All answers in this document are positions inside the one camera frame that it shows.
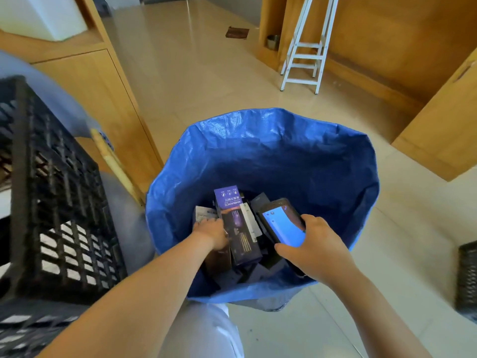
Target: smartphone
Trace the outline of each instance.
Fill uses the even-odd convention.
[[[280,198],[263,205],[259,209],[259,219],[276,243],[299,247],[305,241],[305,221],[286,198]],[[305,274],[292,263],[288,262],[296,275]]]

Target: crate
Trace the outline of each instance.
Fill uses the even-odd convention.
[[[477,323],[477,241],[459,247],[456,311]]]
[[[126,270],[97,164],[23,77],[0,81],[0,173],[0,357],[33,357]]]

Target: person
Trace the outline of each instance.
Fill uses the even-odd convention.
[[[302,217],[304,243],[297,248],[276,244],[275,249],[336,293],[355,320],[368,356],[431,357],[325,220]],[[182,306],[206,256],[227,243],[222,220],[196,223],[189,237],[111,289],[39,357],[242,357],[226,308]]]

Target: blue bag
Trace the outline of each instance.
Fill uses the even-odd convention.
[[[288,198],[299,213],[322,216],[351,249],[379,193],[367,135],[280,108],[231,112],[189,126],[147,193],[146,219],[158,253],[192,231],[195,205],[237,185]],[[315,283],[285,266],[259,283],[217,290],[200,270],[188,298],[204,303],[294,295]]]

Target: person's left hand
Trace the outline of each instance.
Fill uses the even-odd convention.
[[[211,238],[214,250],[222,250],[229,243],[225,237],[224,221],[222,219],[203,219],[196,222],[192,233]]]

